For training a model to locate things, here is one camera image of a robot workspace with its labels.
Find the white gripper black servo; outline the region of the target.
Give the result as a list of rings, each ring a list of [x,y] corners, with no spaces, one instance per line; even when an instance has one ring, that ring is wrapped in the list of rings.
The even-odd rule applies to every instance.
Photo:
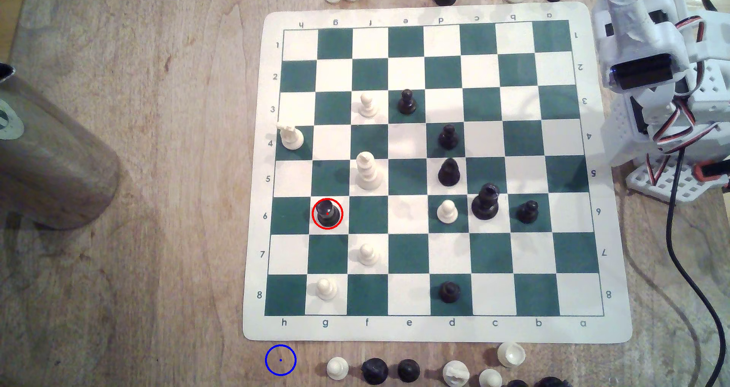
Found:
[[[616,93],[678,81],[689,68],[685,38],[666,12],[647,12],[643,0],[606,0],[593,9],[601,76]]]

